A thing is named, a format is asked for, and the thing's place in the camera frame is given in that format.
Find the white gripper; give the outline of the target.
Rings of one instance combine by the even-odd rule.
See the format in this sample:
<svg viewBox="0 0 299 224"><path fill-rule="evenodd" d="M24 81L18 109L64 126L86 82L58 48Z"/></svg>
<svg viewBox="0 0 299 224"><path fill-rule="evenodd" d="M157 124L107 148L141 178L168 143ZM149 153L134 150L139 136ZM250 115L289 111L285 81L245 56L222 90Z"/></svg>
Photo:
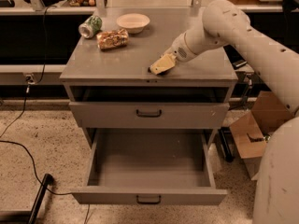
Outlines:
<svg viewBox="0 0 299 224"><path fill-rule="evenodd" d="M155 73L170 70L176 65L176 59L179 62L186 63L197 57L188 47L185 35L179 35L171 44L171 46L164 52L164 55L150 66Z"/></svg>

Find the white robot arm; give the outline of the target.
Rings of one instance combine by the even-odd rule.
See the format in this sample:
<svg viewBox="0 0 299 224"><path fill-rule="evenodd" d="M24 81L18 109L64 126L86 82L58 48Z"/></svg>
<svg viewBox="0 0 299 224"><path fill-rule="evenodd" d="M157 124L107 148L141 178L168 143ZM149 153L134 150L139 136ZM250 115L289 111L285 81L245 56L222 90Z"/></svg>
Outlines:
<svg viewBox="0 0 299 224"><path fill-rule="evenodd" d="M233 3L215 0L149 70L158 75L224 45L234 47L295 115L274 131L266 146L252 224L299 224L299 54L255 30Z"/></svg>

